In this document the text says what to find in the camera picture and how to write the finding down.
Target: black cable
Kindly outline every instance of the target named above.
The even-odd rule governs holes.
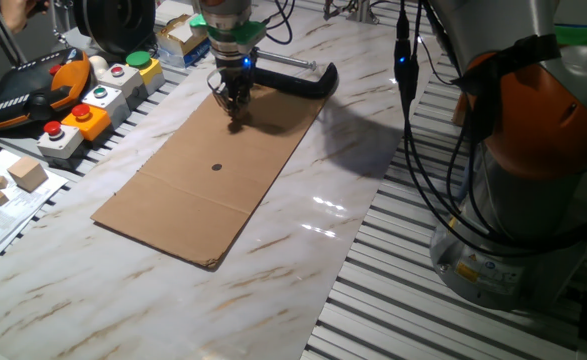
[[[284,1],[284,6],[282,6],[282,9],[286,9],[286,6],[287,6],[288,4],[289,4],[289,0],[285,0],[285,1]],[[278,11],[276,11],[276,12],[275,12],[273,15],[271,15],[271,16],[267,17],[266,19],[264,19],[264,20],[262,21],[262,23],[263,23],[263,24],[266,24],[266,25],[268,25],[268,23],[270,23],[270,22],[271,22],[271,19],[273,19],[274,17],[276,17],[276,16],[278,16],[278,15],[281,15],[281,13],[280,13],[280,11],[279,11],[279,10],[278,10]]]
[[[284,18],[284,24],[286,25],[286,29],[289,32],[289,39],[286,41],[278,40],[278,39],[274,38],[273,36],[269,35],[268,33],[266,34],[266,37],[268,37],[271,41],[273,41],[276,44],[288,45],[291,43],[291,41],[293,41],[293,29],[291,29],[291,24],[289,23],[289,19],[284,14],[284,9],[282,9],[282,5],[280,5],[280,1],[279,0],[274,0],[274,1],[275,1],[275,6],[277,6],[277,9],[280,11],[280,14],[282,14],[282,17]],[[293,7],[295,7],[295,0],[293,0],[293,3],[291,4],[291,12],[293,12]]]
[[[286,9],[286,5],[288,3],[289,0],[286,0],[286,2],[284,3],[284,6],[282,6],[282,9]],[[269,26],[266,28],[266,30],[273,30],[273,29],[277,29],[278,27],[282,26],[282,24],[284,24],[285,22],[289,21],[289,19],[291,18],[291,15],[293,14],[293,9],[295,9],[295,0],[293,0],[293,2],[291,2],[291,8],[289,9],[289,14],[286,16],[282,16],[282,21],[280,21],[279,23]]]
[[[426,44],[424,44],[424,40],[422,40],[422,47],[424,47],[424,50],[426,51],[426,56],[429,57],[429,64],[431,64],[431,70],[433,70],[433,74],[435,74],[435,77],[438,80],[440,80],[440,82],[444,85],[454,86],[452,82],[442,80],[440,74],[438,74],[437,71],[435,71],[435,67],[433,66],[433,60],[431,59],[431,53],[429,52],[429,48],[426,47]]]
[[[378,6],[379,4],[394,4],[394,5],[398,5],[398,3],[396,3],[395,1],[379,0],[379,1],[375,1],[374,3],[372,3],[371,5],[369,5],[369,8]]]
[[[418,17],[417,17],[417,22],[416,22],[416,29],[418,31],[419,31],[419,26],[417,26],[417,24],[419,24],[419,20],[420,20],[420,5],[418,5]],[[415,38],[414,41],[417,44],[417,36],[419,36],[419,33],[416,32],[415,33],[415,36],[416,36],[416,38]],[[410,56],[411,56],[411,60],[407,61],[406,62],[406,65],[403,65],[401,67],[401,69],[403,69],[402,71],[406,71],[407,68],[405,66],[412,66],[412,65],[415,66],[415,71],[418,71],[419,70],[419,67],[417,66],[417,51],[416,51],[416,47],[414,47],[413,54],[410,55]],[[414,80],[410,76],[407,77],[406,80],[407,81],[417,81],[417,74],[413,74],[413,76],[415,76]],[[402,88],[401,88],[402,85],[404,85],[404,84],[402,84],[402,81],[401,80],[398,80],[398,86],[400,86],[400,94],[403,96],[403,99],[402,99],[402,107],[403,108],[407,108],[407,110],[408,110],[408,108],[410,108],[410,103],[411,103],[411,101],[413,99],[410,99],[410,100],[407,101],[406,96],[408,96],[408,95],[404,91],[402,91]],[[413,90],[415,90],[415,89],[412,89],[411,96],[412,97],[415,97],[415,94],[413,93]],[[409,128],[408,128],[408,132],[405,129],[405,136],[406,136],[406,134],[408,134],[409,136],[412,136],[411,135],[411,132],[410,132],[410,125],[409,125]],[[433,185],[433,182],[431,181],[430,177],[427,175],[427,171],[424,169],[424,166],[422,165],[422,161],[420,160],[419,156],[417,155],[417,147],[415,146],[415,143],[412,142],[412,141],[410,141],[409,143],[411,145],[411,151],[413,152],[413,156],[415,157],[415,163],[416,163],[416,165],[417,165],[417,167],[418,167],[418,169],[420,171],[420,174],[424,177],[424,181],[426,182],[426,185],[428,186],[429,190],[433,193],[433,195],[435,195],[435,197],[437,198],[437,200],[442,204],[442,206],[444,206],[444,208],[446,209],[446,211],[448,211],[449,213],[451,213],[461,224],[463,224],[469,230],[471,230],[472,232],[478,234],[479,236],[482,236],[482,237],[485,237],[486,238],[487,237],[486,231],[478,230],[475,226],[471,225],[464,217],[462,217],[459,214],[459,211],[455,211],[453,208],[451,208],[449,206],[449,204],[442,198],[442,195],[440,194],[440,192]],[[491,238],[489,238],[490,240],[493,240],[493,241],[499,243],[499,241],[500,241],[499,236],[502,235],[502,234],[499,234],[498,233],[497,235],[494,235],[494,234],[489,234],[489,235],[491,236]]]

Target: robotic arm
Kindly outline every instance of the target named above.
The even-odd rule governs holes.
[[[249,20],[251,0],[199,0],[199,5],[202,18],[191,27],[208,35],[222,77],[222,83],[211,90],[232,119],[241,118],[255,81],[255,45],[266,36],[266,25]]]
[[[251,0],[199,0],[201,16],[191,21],[193,33],[207,35],[215,56],[221,84],[209,87],[218,104],[233,121],[241,119],[251,101],[254,84],[306,98],[324,98],[337,85],[337,69],[330,64],[317,82],[257,68],[258,57],[283,64],[315,70],[315,62],[306,62],[259,50],[256,45],[266,37],[266,22],[250,21]]]

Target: white button box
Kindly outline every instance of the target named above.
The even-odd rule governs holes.
[[[86,94],[82,102],[106,110],[114,129],[117,129],[124,120],[131,116],[131,110],[122,91],[110,86],[96,86]]]
[[[74,126],[60,125],[62,136],[50,136],[48,133],[40,136],[37,141],[37,147],[44,156],[68,159],[73,155],[75,150],[80,146],[84,137],[80,129]]]
[[[131,110],[149,96],[140,71],[130,66],[114,64],[102,74],[98,83],[122,91]]]

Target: marble table surface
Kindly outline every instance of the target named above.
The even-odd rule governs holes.
[[[273,11],[260,5],[256,18]],[[219,269],[202,270],[90,220],[209,95],[209,56],[0,259],[0,354],[299,359],[401,140],[402,116],[393,28],[325,22],[304,9],[292,25],[291,45],[261,47],[324,67],[334,62],[340,85]],[[284,27],[274,35],[285,38]],[[435,39],[424,40],[437,62]],[[430,74],[422,63],[420,94]]]

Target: power cord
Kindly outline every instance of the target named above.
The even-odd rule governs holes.
[[[428,56],[428,58],[429,58],[429,64],[431,65],[431,70],[433,70],[433,74],[435,75],[435,77],[438,80],[440,80],[440,82],[444,85],[454,86],[452,82],[442,80],[442,78],[440,77],[440,74],[438,74],[437,71],[435,71],[435,67],[433,66],[433,60],[431,59],[431,53],[429,52],[429,48],[424,43],[424,40],[422,40],[420,42],[422,43],[422,47],[426,51],[426,56]]]
[[[286,29],[289,33],[289,38],[286,41],[282,41],[282,40],[278,40],[276,38],[274,38],[273,36],[271,36],[270,34],[266,34],[266,37],[268,37],[271,41],[273,41],[276,44],[280,44],[280,45],[288,45],[293,41],[293,29],[291,29],[291,23],[289,23],[289,18],[286,16],[286,14],[284,13],[284,9],[282,8],[282,5],[280,5],[280,1],[279,0],[274,0],[275,2],[275,6],[277,6],[278,11],[280,12],[280,14],[282,15],[282,23],[278,24],[278,25],[274,25],[271,28],[267,28],[267,29],[274,29],[282,24],[286,25]],[[291,14],[293,13],[293,8],[295,8],[295,0],[292,1],[291,3],[291,9],[289,11],[289,17],[291,16]]]

